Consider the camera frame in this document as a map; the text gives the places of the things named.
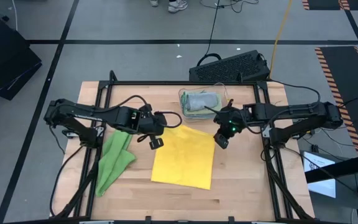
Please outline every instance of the clear plastic container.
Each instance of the clear plastic container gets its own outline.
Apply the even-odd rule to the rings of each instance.
[[[220,96],[221,99],[221,107],[224,107],[227,105],[227,101],[229,99],[229,95],[227,93],[226,87],[223,83],[216,83],[213,86],[207,86],[207,87],[201,87],[201,88],[194,88],[194,89],[180,89],[178,92],[179,95],[179,102],[181,107],[182,115],[186,119],[213,119],[215,117],[215,113],[213,111],[202,111],[202,114],[192,114],[192,115],[186,115],[185,113],[185,99],[184,94],[185,93],[217,93]]]

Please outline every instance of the white paper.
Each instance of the white paper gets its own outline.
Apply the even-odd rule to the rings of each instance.
[[[335,164],[334,161],[330,161],[329,159],[325,159],[314,154],[305,152],[303,154],[304,157],[310,159],[311,162],[314,162],[319,167],[328,166],[331,164]],[[303,168],[305,172],[318,169],[314,164],[309,162],[307,159],[303,158]],[[308,184],[308,188],[312,192],[316,192],[322,195],[326,195],[328,197],[335,198],[336,197],[336,188],[335,188],[335,180],[323,180],[315,183]]]

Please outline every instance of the green cloth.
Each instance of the green cloth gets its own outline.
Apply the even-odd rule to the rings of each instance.
[[[183,114],[185,116],[198,116],[198,115],[206,115],[206,114],[215,115],[214,112],[212,112],[208,109],[202,109],[202,110],[198,110],[198,111],[188,111],[186,109],[185,105],[186,105],[187,95],[189,93],[194,93],[194,92],[184,91],[182,96],[180,97]],[[212,109],[214,109],[216,111],[220,111],[222,109],[222,96],[219,93],[216,93],[216,96],[218,97],[218,104],[216,106],[212,107]]]
[[[101,197],[110,185],[124,172],[135,156],[126,151],[132,135],[116,130],[103,144],[103,156],[99,161],[96,196]]]

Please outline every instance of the black cable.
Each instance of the black cable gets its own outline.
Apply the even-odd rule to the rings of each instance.
[[[78,154],[82,148],[83,148],[83,146],[79,147],[69,158],[67,158],[67,160],[63,163],[63,165],[59,169],[59,172],[57,173],[55,184],[53,185],[52,194],[51,194],[50,200],[49,200],[49,211],[50,211],[50,214],[52,215],[52,217],[55,216],[55,213],[53,212],[52,205],[53,205],[53,197],[55,196],[56,186],[59,181],[60,173],[62,173],[62,170],[66,166],[67,162],[70,161],[70,159],[72,159],[76,154]]]
[[[287,84],[287,83],[284,83],[284,82],[280,82],[280,81],[276,81],[276,80],[272,80],[272,79],[268,79],[267,81],[270,81],[270,82],[276,82],[276,83],[279,83],[279,84],[282,84],[282,85],[286,85],[286,86],[290,86],[290,87],[293,87],[293,88],[304,88],[304,89],[307,89],[307,90],[311,90],[313,92],[315,92],[317,94],[317,101],[313,103],[313,106],[311,107],[312,109],[313,108],[316,108],[318,106],[318,104],[320,103],[320,100],[321,100],[321,96],[320,96],[320,93],[313,89],[313,88],[310,88],[310,87],[307,87],[307,86],[297,86],[297,85],[291,85],[291,84]],[[292,110],[293,111],[298,111],[298,110],[308,110],[309,108],[293,108]],[[281,114],[284,114],[286,112],[289,112],[289,109],[287,110],[283,110],[283,111],[280,111],[278,112],[277,114],[275,114],[274,116],[272,116],[272,118],[267,122],[267,124],[262,128],[262,130],[258,133],[260,134],[261,132],[265,131],[265,129],[267,128],[267,126],[273,122],[279,115]]]
[[[262,150],[262,152],[260,152],[260,159],[262,159],[262,160],[265,161],[265,162],[271,162],[272,159],[276,156],[277,150],[273,148],[273,155],[270,157],[270,153],[268,152],[268,153],[269,153],[269,158],[268,158],[268,159],[264,159],[264,158],[262,157],[262,154],[263,154],[266,150],[269,150],[269,148],[266,148],[266,149]]]
[[[338,180],[336,177],[334,177],[332,174],[330,174],[328,171],[326,171],[325,169],[323,169],[322,167],[318,166],[317,164],[315,164],[314,162],[312,162],[310,159],[308,159],[307,157],[305,157],[304,155],[300,154],[299,152],[296,152],[293,149],[289,149],[287,147],[284,147],[284,149],[288,150],[288,151],[292,151],[296,154],[298,154],[301,158],[306,159],[307,161],[309,161],[311,164],[315,165],[319,170],[323,171],[326,175],[328,175],[330,178],[335,179],[337,182],[339,182],[340,184],[342,184],[344,187],[346,187],[347,189],[349,189],[350,191],[352,191],[353,193],[355,193],[358,196],[358,192],[353,190],[351,187],[349,187],[348,185],[346,185],[344,182]]]
[[[163,126],[164,128],[177,128],[177,127],[179,127],[180,125],[181,125],[181,123],[182,123],[182,118],[181,118],[181,116],[180,116],[180,114],[178,114],[178,113],[176,113],[176,112],[173,112],[173,111],[157,111],[157,112],[155,112],[155,113],[160,113],[160,114],[174,114],[174,115],[176,115],[176,116],[178,116],[178,118],[179,118],[179,123],[178,124],[176,124],[176,125],[174,125],[174,126],[169,126],[169,125],[166,125],[166,124],[160,124],[161,126]]]
[[[214,24],[212,25],[211,37],[209,38],[208,49],[207,49],[205,55],[208,55],[209,48],[210,48],[210,46],[211,46],[212,35],[214,34],[214,28],[215,28],[215,22],[216,22],[216,15],[218,14],[218,9],[219,9],[219,8],[216,7],[216,10],[215,10],[215,18],[214,18]]]
[[[348,103],[353,102],[353,101],[355,101],[355,100],[358,100],[358,97],[353,98],[353,99],[351,99],[351,100],[348,100],[348,101],[346,101],[346,102],[344,102],[344,103],[341,103],[341,105],[338,106],[338,107],[339,107],[339,108],[342,108],[342,107],[344,107],[345,105],[347,105]]]
[[[327,129],[327,128],[321,128],[321,129],[324,129],[324,130],[326,130],[326,131],[335,131],[335,130],[337,130],[337,129],[347,128],[348,126],[353,125],[353,124],[356,123],[356,122],[358,122],[358,118],[355,119],[351,124],[345,125],[344,127],[340,127],[340,128],[336,128],[336,129]]]
[[[325,130],[323,130],[323,132],[325,133],[325,135],[327,135],[327,137],[329,137],[331,140],[333,140],[334,142],[342,145],[342,146],[351,146],[351,147],[357,147],[355,145],[351,145],[351,144],[343,144],[343,143],[340,143],[338,142],[337,140],[333,139]]]
[[[310,143],[310,142],[308,141],[309,139],[303,138],[303,140],[305,140],[305,141],[306,141],[307,143],[309,143],[311,146],[313,145],[312,143]],[[317,147],[318,147],[318,149],[322,150],[323,152],[326,152],[327,154],[329,154],[329,155],[332,156],[333,158],[335,158],[335,159],[337,159],[337,160],[340,160],[340,161],[344,161],[343,159],[340,159],[340,158],[334,156],[333,154],[331,154],[331,153],[328,152],[327,150],[321,149],[319,146],[317,146]]]
[[[234,3],[231,2],[230,4],[222,4],[222,5],[218,5],[218,6],[207,6],[207,5],[205,5],[203,3],[203,0],[200,0],[200,4],[202,6],[204,6],[204,7],[208,7],[208,8],[211,8],[211,9],[216,9],[216,8],[224,9],[225,7],[233,6],[233,5],[235,5],[235,4],[239,3],[239,2],[248,3],[248,4],[258,4],[259,3],[259,0],[255,0],[254,2],[249,2],[249,1],[245,1],[245,0],[233,0],[233,1],[234,1]]]
[[[237,109],[237,108],[235,108],[235,109],[236,109],[235,111],[237,111],[237,112],[240,114],[241,119],[242,119],[242,122],[244,123],[245,127],[246,127],[246,128],[248,129],[248,131],[251,132],[252,134],[260,134],[260,133],[262,133],[262,132],[266,129],[266,127],[264,127],[264,129],[261,129],[260,132],[257,132],[257,131],[252,130],[252,129],[249,127],[248,122],[246,121],[245,117],[243,117],[243,115],[242,115],[242,113],[241,113],[241,110],[240,110],[240,109]]]
[[[52,135],[54,136],[57,146],[59,147],[60,150],[62,150],[62,153],[65,154],[65,150],[61,147],[59,139],[57,139],[56,134],[54,133],[54,131],[52,131],[52,126],[49,126],[49,131],[52,133]]]
[[[217,110],[214,110],[214,109],[212,109],[212,108],[210,108],[210,107],[208,107],[208,106],[204,106],[204,108],[206,108],[206,109],[209,109],[210,111],[212,111],[212,112],[214,112],[214,113],[216,113],[216,114],[220,114],[220,113],[229,113],[229,112],[231,112],[231,110],[227,110],[227,111],[217,111]]]
[[[77,107],[77,106],[73,106],[73,105],[58,105],[57,107],[55,107],[55,109],[52,111],[52,114],[55,114],[56,110],[59,109],[60,107],[62,106],[69,106],[69,107],[72,107],[72,108],[76,108],[76,109],[80,109],[80,110],[83,110],[83,111],[87,111],[87,112],[91,112],[91,113],[103,113],[103,112],[107,112],[107,111],[111,111],[113,109],[116,109],[117,107],[119,106],[122,106],[124,103],[127,103],[129,100],[133,99],[133,98],[139,98],[143,101],[144,105],[147,105],[147,102],[146,100],[139,96],[139,95],[133,95],[133,96],[130,96],[128,97],[126,100],[122,101],[121,103],[115,105],[115,106],[112,106],[110,108],[106,108],[106,109],[103,109],[103,110],[98,110],[98,111],[93,111],[93,110],[88,110],[88,109],[85,109],[85,108],[80,108],[80,107]]]
[[[312,134],[310,134],[310,137],[308,138],[308,139],[305,139],[305,137],[302,137],[304,140],[309,140],[309,139],[311,139],[311,138],[313,138],[314,137],[314,135],[312,135]]]
[[[240,11],[236,11],[234,8],[233,8],[233,5],[237,4],[241,2],[241,7],[240,7]],[[241,13],[242,12],[242,6],[244,5],[244,3],[248,3],[248,4],[258,4],[259,3],[259,0],[255,0],[255,2],[249,2],[249,1],[245,1],[245,0],[230,0],[230,7],[231,9],[233,10],[233,12],[235,13]]]

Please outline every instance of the yellow cloth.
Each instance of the yellow cloth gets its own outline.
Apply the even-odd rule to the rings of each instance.
[[[212,134],[184,125],[165,128],[157,149],[152,181],[211,189],[215,143]]]

